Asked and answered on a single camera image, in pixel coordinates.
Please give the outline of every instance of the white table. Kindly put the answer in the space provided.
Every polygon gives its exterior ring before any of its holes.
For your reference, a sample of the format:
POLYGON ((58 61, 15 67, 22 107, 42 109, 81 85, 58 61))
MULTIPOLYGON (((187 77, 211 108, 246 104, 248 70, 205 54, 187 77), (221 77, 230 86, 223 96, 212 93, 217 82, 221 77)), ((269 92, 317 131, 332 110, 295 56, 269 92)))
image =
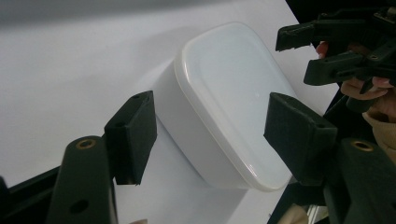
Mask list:
MULTIPOLYGON (((183 43, 229 21, 262 38, 297 96, 322 113, 336 87, 303 84, 306 47, 275 52, 297 23, 284 1, 0 2, 0 175, 8 186, 59 166, 66 145, 102 135, 132 95, 150 90, 183 43)), ((141 186, 117 186, 120 223, 265 223, 282 190, 214 189, 158 122, 141 186)))

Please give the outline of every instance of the white surface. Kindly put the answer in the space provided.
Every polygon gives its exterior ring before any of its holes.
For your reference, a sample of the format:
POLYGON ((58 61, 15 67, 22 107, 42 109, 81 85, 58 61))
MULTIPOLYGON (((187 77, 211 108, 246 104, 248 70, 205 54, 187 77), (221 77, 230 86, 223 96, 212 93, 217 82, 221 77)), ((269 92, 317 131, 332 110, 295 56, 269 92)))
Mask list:
MULTIPOLYGON (((101 135, 187 40, 229 21, 252 27, 297 96, 324 110, 335 87, 303 84, 315 51, 275 52, 277 29, 296 23, 284 1, 1 1, 1 176, 13 186, 58 166, 69 142, 101 135)), ((265 223, 282 193, 210 188, 161 124, 142 185, 116 192, 120 223, 150 224, 265 223)))
POLYGON ((290 171, 262 135, 270 92, 294 92, 254 31, 240 22, 207 31, 174 67, 164 75, 175 83, 154 88, 156 111, 198 173, 221 188, 283 188, 290 171))

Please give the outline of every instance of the white container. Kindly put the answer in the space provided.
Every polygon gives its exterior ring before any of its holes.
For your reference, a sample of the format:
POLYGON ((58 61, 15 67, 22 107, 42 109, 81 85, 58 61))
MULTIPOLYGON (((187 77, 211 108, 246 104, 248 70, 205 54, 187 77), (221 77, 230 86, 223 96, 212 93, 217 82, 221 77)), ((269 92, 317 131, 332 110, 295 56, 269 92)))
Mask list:
POLYGON ((290 180, 263 137, 271 91, 295 97, 260 38, 233 22, 182 48, 155 84, 155 109, 207 183, 270 191, 290 180))

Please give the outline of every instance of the plastic container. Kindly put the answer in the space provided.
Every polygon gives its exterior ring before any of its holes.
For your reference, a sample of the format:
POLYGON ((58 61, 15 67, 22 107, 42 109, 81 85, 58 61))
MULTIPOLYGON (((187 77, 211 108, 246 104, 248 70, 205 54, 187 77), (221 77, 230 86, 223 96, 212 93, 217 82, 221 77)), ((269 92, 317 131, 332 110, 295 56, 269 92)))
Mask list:
POLYGON ((155 108, 207 183, 270 191, 290 180, 263 137, 271 91, 295 97, 261 39, 233 22, 181 49, 154 86, 155 108))

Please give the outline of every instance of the white lid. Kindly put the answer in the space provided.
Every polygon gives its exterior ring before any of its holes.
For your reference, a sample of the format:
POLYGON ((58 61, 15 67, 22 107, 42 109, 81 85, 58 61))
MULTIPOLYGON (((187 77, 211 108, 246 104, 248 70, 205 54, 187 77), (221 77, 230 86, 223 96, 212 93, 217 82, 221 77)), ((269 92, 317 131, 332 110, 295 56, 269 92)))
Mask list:
POLYGON ((194 110, 249 185, 285 186, 290 171, 263 134, 269 93, 295 94, 261 39, 242 23, 220 26, 188 42, 175 70, 194 110))

